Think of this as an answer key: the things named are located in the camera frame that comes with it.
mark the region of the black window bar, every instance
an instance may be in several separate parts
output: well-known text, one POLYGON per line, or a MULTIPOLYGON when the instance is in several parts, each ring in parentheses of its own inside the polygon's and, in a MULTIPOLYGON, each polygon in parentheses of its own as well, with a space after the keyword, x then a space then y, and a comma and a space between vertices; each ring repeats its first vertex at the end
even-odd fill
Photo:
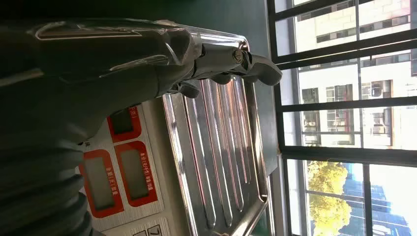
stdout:
MULTIPOLYGON (((290 6, 289 9, 275 12, 275 0, 268 0, 268 25, 269 25, 269 37, 270 37, 270 49, 272 61, 278 65, 281 70, 290 70, 288 73, 291 76, 293 82, 293 97, 295 101, 299 98, 298 89, 298 73, 297 68, 314 66, 317 64, 330 63, 335 61, 349 61, 350 59, 357 59, 357 72, 358 72, 358 93, 359 100, 353 101, 334 101, 325 103, 304 103, 294 105, 282 105, 281 103, 281 85, 278 84, 274 88, 275 94, 275 109, 277 119, 277 133, 279 149, 283 158, 283 173, 285 182, 285 203, 287 210, 287 230, 289 235, 292 234, 291 229, 291 212, 290 212, 290 200, 289 200, 289 181, 288 181, 288 159, 295 160, 312 160, 312 161, 336 161, 344 163, 360 163, 363 165, 363 197, 365 206, 365 226, 366 235, 373 236, 372 231, 372 202, 371 202, 371 183, 370 183, 370 164, 382 164, 382 165, 396 165, 396 166, 417 166, 417 151, 415 150, 402 150, 402 149, 370 149, 363 148, 363 125, 362 125, 362 108, 373 107, 396 107, 396 106, 412 106, 417 105, 417 96, 409 97, 385 97, 372 100, 361 100, 361 57, 372 56, 397 52, 402 50, 411 50, 409 58, 411 61, 411 74, 417 75, 417 17, 413 19, 413 12, 417 12, 417 0, 411 0, 411 29, 407 31, 387 34, 369 39, 359 39, 359 17, 358 9, 362 3, 369 2, 370 0, 312 0, 301 5, 293 6, 292 0, 286 0, 286 5, 290 6), (312 17, 319 16, 321 14, 329 13, 329 7, 338 4, 336 10, 344 9, 346 7, 355 6, 356 11, 356 37, 357 40, 353 42, 343 43, 335 46, 329 46, 319 49, 313 49, 304 52, 295 51, 295 20, 302 21, 312 17), (276 38, 276 22, 287 21, 286 25, 288 29, 289 42, 289 54, 284 56, 278 56, 277 50, 277 38, 276 38), (340 109, 359 109, 360 113, 360 133, 361 135, 361 148, 345 148, 345 147, 304 147, 302 146, 301 136, 301 121, 300 113, 305 111, 320 111, 320 110, 340 110, 340 109), (295 132, 296 132, 296 145, 288 146, 285 144, 284 138, 284 113, 294 112, 295 114, 295 132)), ((300 201, 305 201, 305 192, 301 196, 300 201)), ((301 204, 301 209, 306 208, 306 205, 301 204)), ((305 215, 302 214, 301 220, 307 223, 305 215)), ((303 225, 301 231, 303 235, 307 235, 307 225, 303 225)))

